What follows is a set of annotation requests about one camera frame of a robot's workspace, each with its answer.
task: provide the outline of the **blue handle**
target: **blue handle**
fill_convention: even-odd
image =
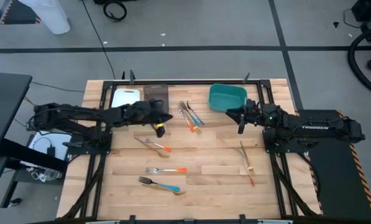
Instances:
[[[179,187],[171,186],[171,185],[165,185],[165,184],[158,184],[158,186],[165,187],[170,190],[174,190],[175,192],[180,192]]]
[[[198,115],[196,115],[196,117],[200,120],[200,123],[202,123],[202,125],[204,125],[203,121],[198,117]]]
[[[199,121],[198,121],[197,119],[195,119],[195,118],[192,116],[192,114],[190,114],[190,115],[191,115],[191,118],[192,118],[193,122],[195,122],[195,124],[196,124],[197,126],[199,126]]]

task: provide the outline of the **blue-handled fork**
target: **blue-handled fork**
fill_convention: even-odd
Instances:
[[[143,184],[156,184],[158,186],[165,187],[165,188],[170,189],[170,190],[174,190],[175,192],[180,192],[180,188],[179,187],[175,187],[175,186],[171,186],[171,185],[166,185],[166,184],[158,184],[158,183],[153,182],[151,179],[146,178],[146,177],[139,177],[138,178],[138,181],[141,182],[141,183],[143,183]]]

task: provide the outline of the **wooden tabletop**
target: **wooden tabletop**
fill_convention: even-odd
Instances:
[[[98,108],[102,80],[88,81],[82,106]],[[272,79],[275,104],[294,113],[289,88],[285,79]],[[240,85],[248,98],[258,100],[255,85]],[[137,89],[144,98],[143,86],[121,86]],[[269,155],[264,150],[262,127],[247,125],[243,134],[224,113],[211,111],[208,106],[210,85],[169,85],[169,107],[173,119],[165,123],[166,135],[156,138],[150,126],[128,126],[114,130],[111,154],[104,170],[98,219],[138,220],[156,219],[236,219],[280,218]],[[191,133],[178,113],[178,102],[189,100],[190,106],[206,123],[201,134]],[[161,158],[136,141],[134,136],[148,137],[152,141],[172,148],[170,158]],[[251,165],[254,167],[255,187],[251,186],[243,160],[236,149],[242,141]],[[288,154],[291,180],[301,198],[316,213],[320,213],[309,166],[296,154]],[[57,216],[64,215],[75,203],[85,187],[89,156],[73,161],[66,173]],[[146,174],[146,167],[159,169],[188,168],[186,174]],[[141,186],[140,176],[155,182],[181,187],[186,194]],[[91,214],[90,194],[87,214]],[[286,210],[290,213],[287,194]]]

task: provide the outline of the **teal bowl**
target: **teal bowl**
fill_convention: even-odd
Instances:
[[[209,106],[213,111],[226,112],[246,103],[247,91],[238,86],[213,84],[210,87]]]

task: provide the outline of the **black metal frame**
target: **black metal frame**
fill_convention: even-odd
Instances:
[[[30,146],[34,134],[31,134],[28,143],[26,144],[27,147]],[[21,164],[19,160],[16,159],[8,159],[6,168],[15,170],[14,175],[11,177],[10,184],[7,187],[6,193],[2,199],[0,204],[0,208],[7,208],[10,205],[12,196],[16,190],[18,183],[32,183],[32,184],[48,184],[48,185],[63,185],[64,179],[56,179],[47,182],[41,182],[38,180],[34,180],[30,175],[29,172],[26,170],[27,166]]]
[[[65,173],[68,162],[47,154],[29,149],[21,144],[3,139],[0,142],[0,155],[26,161],[38,166],[47,167]]]
[[[273,103],[273,94],[271,89],[270,80],[137,80],[135,81],[135,77],[132,77],[132,80],[129,82],[128,80],[123,81],[106,81],[103,83],[103,90],[101,95],[101,101],[100,101],[100,109],[104,108],[105,105],[105,99],[106,99],[106,93],[108,89],[111,89],[111,99],[109,102],[109,106],[112,103],[113,100],[113,94],[114,90],[121,85],[149,85],[149,84],[167,84],[167,85],[211,85],[214,83],[222,83],[222,84],[232,84],[232,85],[241,85],[241,84],[251,84],[257,86],[257,92],[260,100],[260,104],[265,103],[264,99],[264,93],[263,93],[263,87],[267,91],[268,95],[268,101],[269,103]],[[308,208],[303,211],[306,215],[313,215],[311,217],[309,216],[298,216],[297,214],[297,206],[295,202],[302,202],[302,199],[300,196],[295,192],[295,190],[291,187],[291,180],[290,180],[290,171],[288,168],[286,155],[285,153],[280,153],[280,159],[282,162],[282,170],[283,173],[278,173],[278,171],[281,168],[278,165],[276,154],[270,153],[270,160],[271,160],[271,166],[273,170],[273,178],[275,181],[275,190],[277,193],[277,199],[278,199],[278,206],[280,211],[280,219],[281,220],[264,220],[264,219],[246,219],[245,215],[241,214],[239,215],[239,219],[233,219],[233,220],[136,220],[135,215],[130,215],[128,220],[112,220],[104,223],[112,224],[112,223],[124,223],[124,224],[136,224],[136,223],[142,223],[142,224],[148,224],[148,223],[167,223],[167,224],[195,224],[195,223],[206,223],[206,224],[215,224],[215,223],[240,223],[240,224],[246,224],[246,223],[259,223],[259,224],[291,224],[291,223],[333,223],[333,224],[340,224],[340,223],[371,223],[370,220],[345,220],[345,219],[335,219],[335,218],[329,218],[329,217],[323,217],[323,216],[317,216],[313,215],[312,211]],[[96,172],[94,175],[93,169],[95,165],[95,156],[90,157],[90,162],[88,166],[88,173],[87,173],[87,180],[85,190],[80,195],[79,199],[76,201],[74,206],[70,209],[70,211],[64,215],[63,217],[49,222],[42,222],[42,223],[34,223],[34,224],[64,224],[64,223],[81,223],[84,224],[86,222],[95,222],[97,221],[97,214],[98,214],[98,207],[99,207],[99,199],[101,196],[101,187],[102,187],[102,181],[103,181],[103,170],[105,166],[106,161],[106,155],[102,155],[99,161],[98,168],[96,169]],[[290,198],[290,205],[291,205],[291,212],[292,215],[286,214],[285,209],[285,203],[283,200],[283,194],[282,194],[282,188],[281,188],[281,182],[284,184],[286,189],[288,189],[288,195]],[[96,184],[96,193],[94,197],[94,203],[93,203],[93,214],[90,217],[85,217],[86,215],[86,209],[87,209],[87,203],[88,203],[88,195],[91,192],[91,189]],[[80,217],[75,218],[76,214],[81,208]]]
[[[121,81],[105,81],[103,83],[103,90],[101,93],[101,100],[99,102],[99,109],[103,109],[105,107],[105,101],[106,101],[106,94],[109,89],[111,89],[111,97],[109,101],[109,106],[112,105],[112,100],[114,96],[114,90],[116,90],[117,87],[121,85],[151,85],[151,84],[167,84],[167,85],[212,85],[215,83],[221,83],[221,84],[230,84],[230,85],[256,85],[257,87],[257,92],[259,95],[259,101],[261,104],[265,103],[264,95],[263,95],[263,87],[267,91],[268,95],[268,101],[269,103],[274,103],[273,102],[273,94],[272,94],[272,89],[271,89],[271,84],[270,80],[134,80],[131,79],[130,81],[128,80],[121,80]],[[273,167],[275,160],[277,159],[274,154],[270,154],[270,159],[271,159],[271,165]],[[287,159],[285,153],[280,154],[280,159],[282,162],[282,169],[283,173],[286,177],[286,179],[291,183],[290,179],[290,171],[288,168],[287,164]],[[101,172],[104,172],[104,165],[105,165],[105,160],[106,160],[106,155],[102,155],[100,160],[99,160],[99,166],[102,165],[102,170]],[[86,175],[86,183],[85,183],[85,188],[90,187],[91,179],[92,179],[92,173],[94,170],[94,165],[95,165],[95,156],[90,156],[89,160],[89,166],[88,166],[88,171]],[[285,209],[285,203],[283,199],[283,194],[282,194],[282,187],[279,178],[273,174],[273,178],[275,181],[275,190],[277,193],[277,199],[278,199],[278,205],[279,205],[279,211],[280,215],[284,216],[286,215],[286,209]],[[100,176],[100,178],[97,180],[96,183],[96,191],[95,191],[95,196],[94,196],[94,203],[93,203],[93,209],[92,209],[92,217],[97,217],[98,214],[98,207],[99,207],[99,199],[101,196],[101,187],[102,187],[102,182],[103,182],[103,175]],[[85,217],[86,216],[86,210],[87,210],[87,200],[88,196],[86,196],[86,200],[84,204],[81,206],[81,211],[80,211],[80,217]],[[289,195],[290,199],[290,207],[291,207],[291,214],[292,215],[298,215],[297,212],[297,206],[291,195]]]

